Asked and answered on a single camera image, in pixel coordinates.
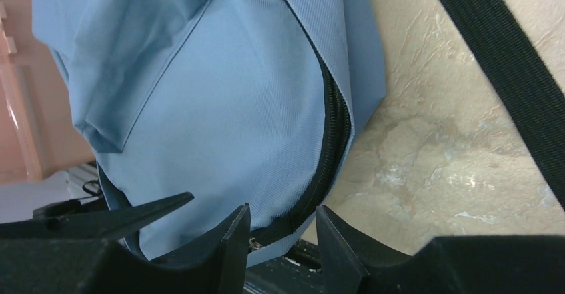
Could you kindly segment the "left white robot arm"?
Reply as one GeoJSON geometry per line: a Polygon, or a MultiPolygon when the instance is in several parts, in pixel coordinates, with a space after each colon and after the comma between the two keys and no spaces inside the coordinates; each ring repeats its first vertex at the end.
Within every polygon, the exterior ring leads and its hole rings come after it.
{"type": "Polygon", "coordinates": [[[39,183],[10,183],[1,186],[1,239],[120,239],[193,200],[185,192],[136,207],[110,211],[32,218],[44,205],[86,199],[84,192],[58,172],[39,183]]]}

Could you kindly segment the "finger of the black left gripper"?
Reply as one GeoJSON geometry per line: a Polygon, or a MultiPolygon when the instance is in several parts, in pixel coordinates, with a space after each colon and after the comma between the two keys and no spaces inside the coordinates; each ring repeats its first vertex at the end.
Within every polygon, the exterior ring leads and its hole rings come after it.
{"type": "Polygon", "coordinates": [[[136,207],[96,211],[1,224],[8,239],[120,239],[175,211],[194,199],[179,193],[136,207]]]}

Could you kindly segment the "blue student backpack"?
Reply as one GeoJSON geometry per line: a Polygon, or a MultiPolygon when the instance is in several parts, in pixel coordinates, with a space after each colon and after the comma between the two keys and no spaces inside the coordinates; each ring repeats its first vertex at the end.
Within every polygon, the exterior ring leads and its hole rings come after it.
{"type": "Polygon", "coordinates": [[[386,245],[563,234],[564,212],[439,0],[32,0],[110,208],[191,192],[153,259],[249,204],[248,264],[321,200],[386,245]]]}

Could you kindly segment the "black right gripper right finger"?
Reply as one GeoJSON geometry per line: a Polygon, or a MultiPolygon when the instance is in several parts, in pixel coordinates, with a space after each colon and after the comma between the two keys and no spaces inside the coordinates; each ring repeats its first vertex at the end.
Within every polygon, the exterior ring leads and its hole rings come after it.
{"type": "Polygon", "coordinates": [[[562,236],[443,236],[407,255],[325,206],[316,232],[329,293],[564,292],[562,236]]]}

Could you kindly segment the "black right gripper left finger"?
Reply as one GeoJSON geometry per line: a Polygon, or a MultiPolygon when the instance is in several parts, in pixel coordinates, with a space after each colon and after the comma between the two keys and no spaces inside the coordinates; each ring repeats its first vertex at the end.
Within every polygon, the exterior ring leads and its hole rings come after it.
{"type": "Polygon", "coordinates": [[[240,293],[251,214],[235,209],[215,228],[153,260],[108,239],[62,237],[59,219],[1,226],[2,293],[240,293]]]}

